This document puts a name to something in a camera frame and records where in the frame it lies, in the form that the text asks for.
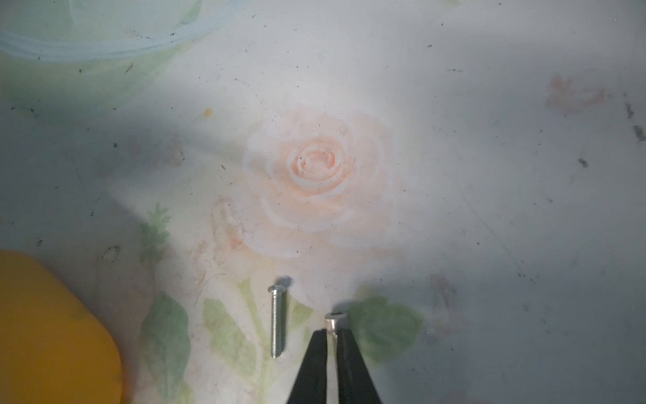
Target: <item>screw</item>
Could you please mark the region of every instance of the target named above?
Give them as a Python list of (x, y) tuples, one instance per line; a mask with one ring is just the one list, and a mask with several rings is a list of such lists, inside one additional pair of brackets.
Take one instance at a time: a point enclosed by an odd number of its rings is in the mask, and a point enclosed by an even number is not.
[(332, 335), (334, 351), (337, 351), (337, 340), (340, 329), (350, 328), (350, 316), (348, 313), (334, 312), (325, 315), (325, 328), (329, 335)]
[(277, 358), (283, 349), (283, 295), (287, 288), (274, 284), (267, 290), (271, 293), (271, 357)]

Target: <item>flower petal print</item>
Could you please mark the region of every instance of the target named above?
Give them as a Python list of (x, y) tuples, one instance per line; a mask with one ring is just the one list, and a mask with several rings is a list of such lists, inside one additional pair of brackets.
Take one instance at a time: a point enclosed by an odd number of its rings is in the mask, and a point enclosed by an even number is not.
[(244, 228), (231, 223), (234, 217), (231, 214), (231, 202), (231, 198), (221, 198), (211, 210), (213, 260), (226, 274), (232, 275), (236, 282), (240, 282), (257, 268), (267, 271), (276, 264), (275, 258), (258, 254), (243, 243), (238, 232)]
[(229, 221), (253, 250), (293, 258), (316, 241), (369, 248), (393, 221), (390, 138), (375, 118), (347, 121), (298, 106), (247, 142), (247, 187)]

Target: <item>rose pattern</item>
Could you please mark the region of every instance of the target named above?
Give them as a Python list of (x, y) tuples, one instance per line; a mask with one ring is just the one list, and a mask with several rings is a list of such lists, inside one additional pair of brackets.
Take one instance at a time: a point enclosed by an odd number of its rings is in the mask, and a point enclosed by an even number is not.
[(357, 112), (342, 120), (298, 106), (253, 133), (242, 158), (246, 185), (227, 220), (269, 256), (295, 258), (327, 242), (386, 244), (393, 222), (388, 130)]

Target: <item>table surface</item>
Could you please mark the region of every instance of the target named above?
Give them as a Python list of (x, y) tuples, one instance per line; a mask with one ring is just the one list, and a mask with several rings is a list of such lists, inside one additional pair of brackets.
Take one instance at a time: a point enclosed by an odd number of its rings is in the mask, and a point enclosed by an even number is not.
[(333, 308), (385, 403), (646, 402), (643, 1), (0, 11), (0, 246), (127, 403), (283, 403)]

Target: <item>green leaf print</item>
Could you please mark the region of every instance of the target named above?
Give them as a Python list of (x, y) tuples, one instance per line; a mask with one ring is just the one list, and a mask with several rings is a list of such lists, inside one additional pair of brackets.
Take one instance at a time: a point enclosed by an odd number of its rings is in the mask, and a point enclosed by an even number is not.
[(182, 17), (182, 20), (180, 23), (177, 25), (177, 27), (181, 27), (182, 25), (190, 24), (195, 21), (197, 21), (198, 17), (200, 16), (200, 10), (202, 9), (202, 0), (196, 0), (195, 3), (193, 3), (193, 7), (189, 11), (184, 14)]
[(219, 299), (204, 299), (204, 324), (211, 331), (211, 348), (240, 376), (253, 380), (256, 348)]
[(195, 404), (193, 390), (186, 382), (183, 382), (180, 385), (180, 389), (177, 392), (177, 396), (175, 397), (175, 402), (173, 404)]
[(177, 397), (187, 395), (184, 372), (191, 353), (188, 324), (186, 310), (164, 292), (157, 296), (141, 324), (143, 359), (166, 403), (174, 404)]
[(160, 262), (163, 256), (162, 246), (168, 239), (170, 233), (166, 225), (171, 217), (166, 215), (168, 208), (161, 209), (159, 202), (155, 205), (154, 212), (148, 212), (148, 223), (141, 226), (141, 253), (139, 261), (150, 266)]
[(350, 327), (361, 352), (383, 363), (415, 344), (422, 327), (420, 313), (403, 304), (388, 304), (385, 297), (371, 297), (348, 310)]
[(296, 300), (292, 295), (287, 294), (287, 310), (289, 312), (288, 331), (293, 331), (296, 328), (305, 324), (312, 315), (314, 310)]

